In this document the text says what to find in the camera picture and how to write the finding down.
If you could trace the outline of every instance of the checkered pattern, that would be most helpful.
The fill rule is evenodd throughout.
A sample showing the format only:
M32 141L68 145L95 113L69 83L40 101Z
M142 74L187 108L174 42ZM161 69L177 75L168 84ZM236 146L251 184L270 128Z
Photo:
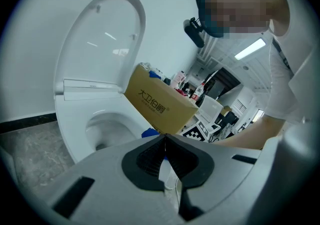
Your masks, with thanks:
M182 136L190 139L194 139L197 141L202 141L202 142L205 141L205 137L201 134L201 132L199 131L199 128L197 128L196 125L190 129L183 131Z
M203 124L200 124L200 128L202 129L202 131L206 134L207 133L207 129L204 127Z

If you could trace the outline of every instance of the white wall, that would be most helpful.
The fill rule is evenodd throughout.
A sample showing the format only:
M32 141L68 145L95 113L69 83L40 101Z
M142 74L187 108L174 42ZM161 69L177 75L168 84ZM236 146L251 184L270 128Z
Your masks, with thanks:
M268 92L254 92L257 100L258 100L258 107L260 110L265 110L269 101L270 93Z
M239 118L238 122L235 123L235 125L233 126L233 130L238 131L244 123L246 123L246 127L249 125L250 121L254 118L254 115L257 113L259 109L257 105L257 98L253 97L245 112Z
M204 68L204 66L202 64L195 62L192 65L192 67L190 68L190 70L185 78L185 82L189 82L193 86L198 87L206 79L206 77L208 76L208 74L210 72L212 72L212 71Z
M277 134L277 136L283 135L292 126L294 126L293 123L285 121L285 123L283 124L283 126L282 126L280 132Z
M237 85L235 88L231 89L230 91L226 92L224 95L220 96L219 102L221 102L223 106L231 107L232 104L237 99L243 87L244 86L242 84Z
M220 70L220 69L222 69L224 66L221 64L221 63L218 63L217 65L215 65L214 67L213 67L213 69L212 69L212 71L218 71L218 70Z
M243 87L241 92L239 93L237 99L246 107L249 107L249 104L251 103L251 100L254 97L254 93L251 89L248 87Z
M55 112L56 62L69 29L90 1L20 2L1 47L0 122ZM183 21L197 16L196 1L140 1L146 28L135 64L149 62L169 77L187 70L197 48L185 34Z

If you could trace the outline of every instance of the black baseboard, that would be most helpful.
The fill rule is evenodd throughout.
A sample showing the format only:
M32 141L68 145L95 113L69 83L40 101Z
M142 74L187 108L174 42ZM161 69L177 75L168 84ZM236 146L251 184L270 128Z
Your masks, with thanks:
M0 123L0 134L57 121L56 113Z

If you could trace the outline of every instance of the window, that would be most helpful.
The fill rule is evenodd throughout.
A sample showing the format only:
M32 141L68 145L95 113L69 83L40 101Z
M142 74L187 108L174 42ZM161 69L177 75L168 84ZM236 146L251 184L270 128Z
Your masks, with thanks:
M263 110L259 109L259 110L257 111L257 113L255 114L255 116L253 117L252 122L258 121L259 118L261 118L264 113L265 113L265 112L264 112Z
M244 112L246 111L246 107L242 104L242 102L240 100L236 100L235 103L234 103L234 108L237 109L239 111L239 113L241 115L244 114Z

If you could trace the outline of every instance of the bottle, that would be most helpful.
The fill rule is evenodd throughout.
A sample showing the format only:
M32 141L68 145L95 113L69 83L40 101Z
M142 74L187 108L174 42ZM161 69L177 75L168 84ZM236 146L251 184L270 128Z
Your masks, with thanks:
M179 89L179 84L185 80L186 75L185 73L181 70L179 71L177 74L175 74L175 76L173 77L173 79L171 80L171 84L170 86L174 89Z
M199 99L200 95L201 95L201 94L203 93L203 91L204 91L204 85L205 85L205 83L202 83L201 85L199 85L199 86L195 89L195 91L194 91L191 99L193 99L193 100L195 100L195 101L197 101L197 100Z

